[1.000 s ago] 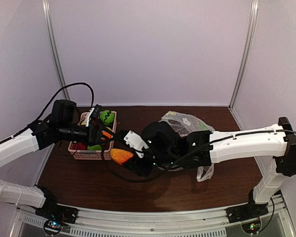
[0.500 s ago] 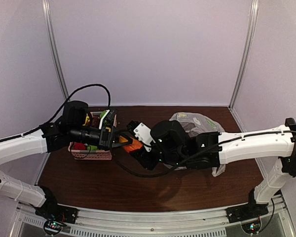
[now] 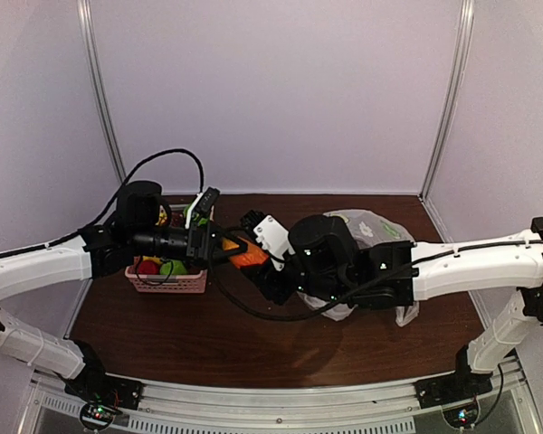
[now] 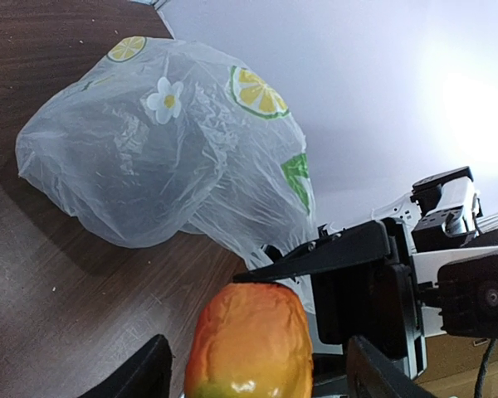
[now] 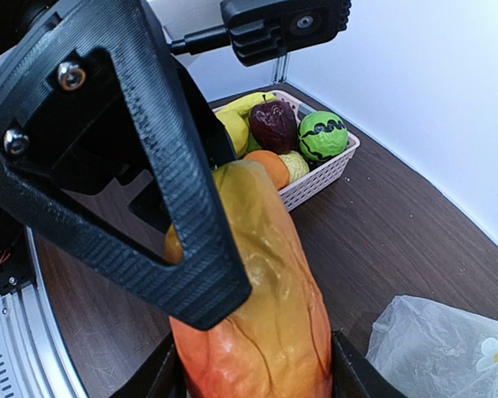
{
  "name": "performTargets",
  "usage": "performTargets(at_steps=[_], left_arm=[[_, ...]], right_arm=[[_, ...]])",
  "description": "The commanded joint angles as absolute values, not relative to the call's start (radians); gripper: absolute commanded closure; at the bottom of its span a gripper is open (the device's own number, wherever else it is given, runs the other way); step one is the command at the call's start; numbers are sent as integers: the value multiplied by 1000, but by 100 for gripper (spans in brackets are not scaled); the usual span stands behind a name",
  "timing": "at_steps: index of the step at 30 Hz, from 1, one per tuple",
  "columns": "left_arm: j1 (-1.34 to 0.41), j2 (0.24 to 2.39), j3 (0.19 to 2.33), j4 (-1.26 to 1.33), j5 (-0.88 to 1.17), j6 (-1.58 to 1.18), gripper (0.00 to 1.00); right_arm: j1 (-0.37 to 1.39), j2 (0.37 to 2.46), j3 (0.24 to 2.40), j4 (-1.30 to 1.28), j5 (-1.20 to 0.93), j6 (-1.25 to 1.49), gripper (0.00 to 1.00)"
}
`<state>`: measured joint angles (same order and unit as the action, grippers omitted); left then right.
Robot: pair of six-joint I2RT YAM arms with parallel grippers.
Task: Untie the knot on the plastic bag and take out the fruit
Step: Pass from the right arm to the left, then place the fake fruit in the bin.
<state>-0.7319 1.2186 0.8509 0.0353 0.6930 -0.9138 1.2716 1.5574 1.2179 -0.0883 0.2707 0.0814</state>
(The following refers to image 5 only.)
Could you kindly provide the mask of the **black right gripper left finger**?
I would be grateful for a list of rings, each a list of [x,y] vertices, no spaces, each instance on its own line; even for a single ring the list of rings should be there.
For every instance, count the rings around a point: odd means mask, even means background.
[[[170,332],[144,364],[110,398],[187,396],[183,367]]]

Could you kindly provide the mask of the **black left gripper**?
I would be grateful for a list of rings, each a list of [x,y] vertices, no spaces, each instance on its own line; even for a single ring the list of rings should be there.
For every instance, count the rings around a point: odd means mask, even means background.
[[[97,273],[199,330],[251,286],[212,181],[232,145],[144,1],[0,1],[0,207]],[[168,265],[71,198],[149,172]]]

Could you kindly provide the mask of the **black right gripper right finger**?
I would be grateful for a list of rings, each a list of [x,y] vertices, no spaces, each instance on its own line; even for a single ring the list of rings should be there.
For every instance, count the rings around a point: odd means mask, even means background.
[[[334,398],[406,398],[341,331],[332,332],[332,369]]]

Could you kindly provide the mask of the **clear plastic bag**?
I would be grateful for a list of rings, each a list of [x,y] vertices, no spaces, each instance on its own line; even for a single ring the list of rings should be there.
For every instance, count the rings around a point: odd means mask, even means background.
[[[408,397],[498,397],[498,321],[426,298],[394,297],[366,358]]]

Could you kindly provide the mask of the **red orange mango fruit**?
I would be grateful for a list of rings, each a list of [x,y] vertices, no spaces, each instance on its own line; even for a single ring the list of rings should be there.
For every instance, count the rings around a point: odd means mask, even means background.
[[[170,319],[190,396],[331,396],[329,316],[275,184],[246,160],[213,179],[252,292],[208,331]]]

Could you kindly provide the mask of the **dark red fruit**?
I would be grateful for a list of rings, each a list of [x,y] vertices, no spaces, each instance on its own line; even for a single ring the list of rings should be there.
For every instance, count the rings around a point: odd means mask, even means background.
[[[265,150],[286,154],[297,148],[297,122],[294,110],[284,101],[263,94],[263,102],[250,113],[250,130]]]

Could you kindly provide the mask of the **yellow banana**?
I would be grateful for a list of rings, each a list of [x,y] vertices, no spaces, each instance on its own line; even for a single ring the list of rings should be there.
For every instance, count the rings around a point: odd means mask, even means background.
[[[254,92],[233,100],[219,110],[216,110],[215,114],[234,111],[244,119],[249,115],[249,113],[251,113],[251,110],[255,106],[274,100],[276,100],[276,95],[272,92]]]

